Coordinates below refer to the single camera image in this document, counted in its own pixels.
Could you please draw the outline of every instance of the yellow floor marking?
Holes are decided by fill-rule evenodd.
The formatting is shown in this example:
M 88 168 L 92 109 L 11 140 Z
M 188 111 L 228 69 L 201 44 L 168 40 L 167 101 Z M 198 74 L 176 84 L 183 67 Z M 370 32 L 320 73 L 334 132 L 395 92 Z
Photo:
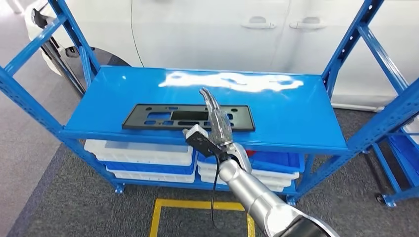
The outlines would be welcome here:
M 159 230 L 160 213 L 162 207 L 191 208 L 191 209 L 211 209 L 210 201 L 190 201 L 190 200 L 174 200 L 174 199 L 156 199 L 154 204 L 153 219 L 151 221 L 150 237 L 157 237 Z M 244 211 L 243 206 L 238 202 L 214 202 L 215 210 L 228 211 Z M 254 221 L 247 215 L 248 237 L 254 237 Z
M 247 214 L 248 216 L 248 237 L 254 237 L 255 236 L 255 230 L 254 230 L 254 221 L 253 218 Z

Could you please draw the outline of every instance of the black cable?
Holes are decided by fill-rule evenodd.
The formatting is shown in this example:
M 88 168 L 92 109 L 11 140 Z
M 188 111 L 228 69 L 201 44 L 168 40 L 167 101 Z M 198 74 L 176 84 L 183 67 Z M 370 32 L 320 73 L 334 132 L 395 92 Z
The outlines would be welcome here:
M 48 5 L 48 3 L 45 3 L 45 5 L 43 5 L 40 9 L 39 12 L 42 11 L 46 6 Z
M 143 61 L 141 60 L 140 52 L 138 51 L 137 42 L 135 41 L 135 36 L 134 36 L 134 26 L 132 24 L 132 2 L 133 2 L 133 0 L 131 1 L 131 17 L 130 17 L 132 39 L 134 41 L 135 50 L 137 51 L 137 55 L 138 55 L 138 58 L 140 59 L 140 63 L 142 65 L 142 67 L 144 67 Z
M 211 198 L 211 223 L 212 223 L 212 227 L 214 229 L 216 229 L 218 232 L 226 235 L 226 236 L 230 236 L 230 234 L 226 233 L 225 231 L 222 231 L 221 229 L 219 229 L 216 225 L 215 225 L 215 221 L 214 221 L 214 197 L 215 197 L 215 188 L 217 186 L 217 179 L 218 179 L 218 173 L 219 173 L 219 168 L 220 168 L 220 158 L 218 156 L 215 156 L 215 160 L 217 161 L 217 170 L 215 171 L 215 179 L 214 179 L 214 185 L 212 187 L 212 198 Z

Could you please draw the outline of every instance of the blue metal shelving unit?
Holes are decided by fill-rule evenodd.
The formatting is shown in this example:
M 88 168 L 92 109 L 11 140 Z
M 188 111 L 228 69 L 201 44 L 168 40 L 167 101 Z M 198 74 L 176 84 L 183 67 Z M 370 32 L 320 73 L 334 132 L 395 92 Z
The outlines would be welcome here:
M 206 86 L 221 104 L 248 104 L 256 132 L 235 133 L 235 141 L 257 151 L 309 154 L 302 182 L 284 189 L 290 203 L 338 170 L 419 110 L 419 80 L 410 86 L 381 47 L 368 24 L 383 0 L 366 0 L 321 75 L 218 72 L 100 66 L 64 0 L 49 0 L 57 18 L 5 68 L 0 90 L 57 139 L 92 166 L 117 193 L 125 184 L 210 189 L 197 177 L 192 184 L 118 179 L 84 150 L 78 139 L 103 139 L 184 144 L 180 131 L 122 130 L 121 123 L 136 103 L 201 104 L 198 89 Z M 61 125 L 14 79 L 19 68 L 64 26 L 78 48 L 88 90 L 69 122 Z M 337 73 L 362 37 L 399 96 L 347 142 L 333 112 L 330 97 Z M 311 173 L 314 154 L 333 155 Z
M 392 195 L 378 195 L 378 201 L 385 203 L 389 207 L 395 207 L 396 201 L 419 198 L 419 146 L 402 128 L 396 133 L 390 133 L 388 137 L 383 139 L 383 142 L 387 142 L 389 145 L 410 187 L 402 190 L 378 144 L 373 144 L 373 150 L 395 192 Z

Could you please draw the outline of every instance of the white plastic bin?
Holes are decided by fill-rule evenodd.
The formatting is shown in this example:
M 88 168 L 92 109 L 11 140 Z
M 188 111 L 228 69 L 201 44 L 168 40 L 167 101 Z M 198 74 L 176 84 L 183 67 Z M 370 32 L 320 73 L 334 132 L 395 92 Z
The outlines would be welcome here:
M 413 122 L 407 124 L 403 127 L 404 131 L 407 133 L 419 133 L 419 118 L 415 117 Z M 418 135 L 411 135 L 411 139 L 419 145 L 419 136 Z
M 206 176 L 206 177 L 211 177 L 212 181 L 210 181 L 210 183 L 214 182 L 214 178 L 215 178 L 215 170 L 209 170 L 209 169 L 201 169 L 200 167 L 198 167 L 198 173 L 201 176 Z M 266 179 L 266 178 L 258 178 L 264 185 L 269 185 L 269 186 L 278 186 L 278 187 L 288 187 L 291 185 L 291 181 L 290 179 Z M 217 179 L 217 183 L 220 184 L 226 184 L 224 183 L 220 177 L 218 177 Z
M 84 149 L 99 161 L 162 165 L 191 165 L 192 147 L 87 139 Z
M 196 162 L 192 174 L 168 174 L 156 172 L 138 172 L 126 170 L 109 170 L 115 174 L 115 177 L 120 179 L 136 179 L 162 182 L 178 182 L 178 183 L 193 183 L 195 181 Z
M 217 169 L 217 165 L 216 164 L 210 164 L 210 163 L 205 163 L 205 162 L 201 162 L 198 161 L 198 167 L 201 170 L 208 170 L 211 173 L 215 173 L 216 169 Z M 295 173 L 279 173 L 279 172 L 272 172 L 272 171 L 264 171 L 264 170 L 257 170 L 257 169 L 253 169 L 251 172 L 254 176 L 256 176 L 258 179 L 263 179 L 263 180 L 294 180 L 297 179 L 300 176 L 299 172 L 295 172 Z
M 202 182 L 214 183 L 215 174 L 213 174 L 213 175 L 200 174 L 200 176 L 201 176 L 201 181 Z M 224 183 L 219 178 L 217 179 L 217 183 L 218 184 L 222 184 L 222 185 L 227 185 L 226 183 Z M 268 185 L 268 184 L 265 184 L 265 183 L 263 183 L 263 184 L 266 185 L 271 191 L 274 191 L 274 192 L 282 192 L 282 190 L 284 190 L 284 187 L 283 186 L 279 186 L 279 185 Z

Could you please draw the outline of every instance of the stacked storage bin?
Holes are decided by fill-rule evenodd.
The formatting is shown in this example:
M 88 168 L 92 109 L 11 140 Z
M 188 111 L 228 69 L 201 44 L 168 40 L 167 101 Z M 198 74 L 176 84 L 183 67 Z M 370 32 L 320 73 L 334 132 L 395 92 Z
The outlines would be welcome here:
M 252 174 L 272 191 L 281 192 L 304 171 L 304 155 L 293 153 L 255 152 L 249 157 Z M 216 171 L 215 157 L 198 154 L 198 173 L 201 181 L 213 183 Z M 226 185 L 221 179 L 217 183 Z
M 95 154 L 115 177 L 193 183 L 196 156 L 190 146 L 86 140 L 84 148 Z
M 419 133 L 419 118 L 416 117 L 399 132 Z M 389 141 L 408 181 L 413 186 L 419 186 L 419 136 L 390 136 Z

